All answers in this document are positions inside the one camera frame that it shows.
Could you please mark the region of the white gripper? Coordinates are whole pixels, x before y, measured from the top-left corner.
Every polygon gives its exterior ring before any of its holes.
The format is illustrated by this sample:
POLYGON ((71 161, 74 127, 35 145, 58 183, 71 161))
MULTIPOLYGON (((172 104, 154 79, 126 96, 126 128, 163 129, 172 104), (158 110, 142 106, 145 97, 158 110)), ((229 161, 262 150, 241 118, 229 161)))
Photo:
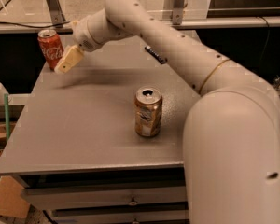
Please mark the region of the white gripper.
POLYGON ((92 39, 85 20, 71 21, 73 30, 73 39, 77 43, 73 46, 67 46, 63 52, 62 58, 57 62, 54 72, 65 74, 76 66, 84 57, 84 51, 93 52, 96 50, 96 43, 92 39))

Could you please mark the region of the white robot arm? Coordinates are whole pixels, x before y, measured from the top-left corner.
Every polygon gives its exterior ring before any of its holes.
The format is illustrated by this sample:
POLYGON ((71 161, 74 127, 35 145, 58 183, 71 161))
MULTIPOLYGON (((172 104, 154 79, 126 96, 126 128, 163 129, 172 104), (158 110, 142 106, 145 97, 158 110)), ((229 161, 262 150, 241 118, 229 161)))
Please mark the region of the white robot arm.
POLYGON ((105 0, 72 29, 76 44, 57 72, 137 35, 202 96, 183 132, 191 224, 280 224, 280 97, 267 81, 151 17, 137 0, 105 0))

